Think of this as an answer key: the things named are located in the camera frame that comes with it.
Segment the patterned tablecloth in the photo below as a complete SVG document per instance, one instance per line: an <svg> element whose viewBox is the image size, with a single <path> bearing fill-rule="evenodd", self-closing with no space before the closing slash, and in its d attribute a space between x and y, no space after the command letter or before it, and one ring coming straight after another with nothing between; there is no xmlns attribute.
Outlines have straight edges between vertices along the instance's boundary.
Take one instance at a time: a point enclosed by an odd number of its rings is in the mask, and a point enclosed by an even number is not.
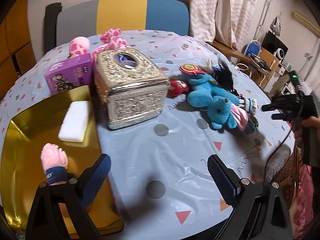
<svg viewBox="0 0 320 240"><path fill-rule="evenodd" d="M179 75L185 63L205 65L227 60L220 52L191 37L151 30L125 31L122 36L133 48L149 57L168 76ZM100 36L89 37L93 51ZM66 59L68 44L49 51L30 71L20 77L0 105L0 150L10 119L50 96L43 74ZM231 69L235 88L245 98L269 103L250 78ZM182 239L201 232L227 218L226 205L206 166L211 154L218 154L236 174L252 182L262 181L268 156L289 131L283 121L271 120L274 112L257 111L259 129L245 135L237 129L215 131L206 112L191 107L186 96L167 98L162 113L149 121L119 130L106 129L102 112L98 135L104 153L111 156L110 179L121 203L125 229L108 239ZM268 178L293 150L290 137L268 165Z"/></svg>

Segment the metal screw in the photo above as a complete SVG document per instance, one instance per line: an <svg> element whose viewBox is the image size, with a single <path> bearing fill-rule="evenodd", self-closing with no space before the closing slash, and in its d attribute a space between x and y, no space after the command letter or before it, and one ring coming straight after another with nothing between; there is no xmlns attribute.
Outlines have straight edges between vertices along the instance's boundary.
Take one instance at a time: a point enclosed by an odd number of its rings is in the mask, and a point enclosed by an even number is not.
<svg viewBox="0 0 320 240"><path fill-rule="evenodd" d="M47 186L47 183L45 181L39 183L39 187L45 187L45 186Z"/></svg>
<svg viewBox="0 0 320 240"><path fill-rule="evenodd" d="M70 184L76 184L77 182L78 182L78 180L76 178L69 179Z"/></svg>
<svg viewBox="0 0 320 240"><path fill-rule="evenodd" d="M276 182L273 182L273 183L272 183L272 186L273 186L274 188L279 188L279 184L276 183Z"/></svg>
<svg viewBox="0 0 320 240"><path fill-rule="evenodd" d="M248 179L241 179L241 183L244 185L249 185L250 184L250 180Z"/></svg>

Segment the silver tissue box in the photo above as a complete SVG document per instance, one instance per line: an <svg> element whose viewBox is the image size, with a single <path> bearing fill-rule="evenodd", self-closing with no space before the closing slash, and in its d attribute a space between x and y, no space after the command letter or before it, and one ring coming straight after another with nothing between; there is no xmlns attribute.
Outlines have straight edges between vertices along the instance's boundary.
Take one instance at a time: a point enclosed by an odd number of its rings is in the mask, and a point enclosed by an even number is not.
<svg viewBox="0 0 320 240"><path fill-rule="evenodd" d="M97 54L94 80L111 129L158 116L170 86L169 78L136 49Z"/></svg>

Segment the gold tray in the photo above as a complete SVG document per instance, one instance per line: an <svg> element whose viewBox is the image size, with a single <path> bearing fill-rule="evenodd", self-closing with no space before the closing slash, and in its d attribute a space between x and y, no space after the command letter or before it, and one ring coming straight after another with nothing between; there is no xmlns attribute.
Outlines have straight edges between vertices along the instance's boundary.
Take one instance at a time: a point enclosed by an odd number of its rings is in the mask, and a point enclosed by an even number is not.
<svg viewBox="0 0 320 240"><path fill-rule="evenodd" d="M41 181L46 181L40 160L41 150L46 143L57 144L67 153L68 173L77 177L100 156L92 105L84 141L68 143L58 139L70 103L82 100L91 101L88 86L47 98L10 121L2 152L0 190L4 213L13 230L25 232L37 187ZM86 210L102 235L123 229L108 179ZM63 219L71 238L78 238L71 219L65 215Z"/></svg>

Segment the blue gripper pad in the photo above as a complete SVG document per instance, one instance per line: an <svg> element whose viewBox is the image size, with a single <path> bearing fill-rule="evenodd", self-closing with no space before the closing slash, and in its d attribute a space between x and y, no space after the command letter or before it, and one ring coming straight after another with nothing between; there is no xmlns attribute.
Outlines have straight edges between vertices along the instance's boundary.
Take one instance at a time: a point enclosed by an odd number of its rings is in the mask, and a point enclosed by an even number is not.
<svg viewBox="0 0 320 240"><path fill-rule="evenodd" d="M220 191L226 204L235 208L238 204L237 195L241 186L239 177L231 169L228 169L215 154L208 158L208 171Z"/></svg>
<svg viewBox="0 0 320 240"><path fill-rule="evenodd" d="M89 180L84 185L82 190L83 196L82 196L82 199L80 200L80 203L83 208L93 203L99 189L102 186L102 183L108 176L108 173L111 169L110 156L107 154L102 154L100 158L95 162L95 164L89 169L92 169L92 168L95 168L95 171L90 176Z"/></svg>

